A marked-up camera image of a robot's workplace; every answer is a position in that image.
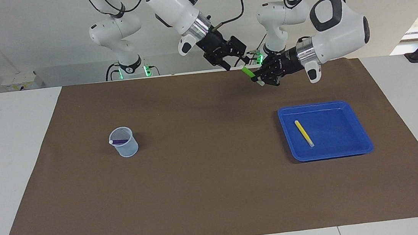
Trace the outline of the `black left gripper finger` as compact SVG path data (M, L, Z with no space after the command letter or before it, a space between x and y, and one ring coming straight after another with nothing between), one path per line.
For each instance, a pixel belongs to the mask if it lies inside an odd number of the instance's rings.
M280 75L276 75L276 74L270 74L270 75L262 75L261 76L261 80L266 84L266 85L272 85L272 86L279 86L281 84L280 82Z
M271 70L270 63L262 64L262 65L260 65L260 67L257 70L253 71L253 75L254 75L253 76L253 81L255 83L259 83L260 81L263 82L261 80L261 76L262 75L270 75L271 72L272 72L272 70Z

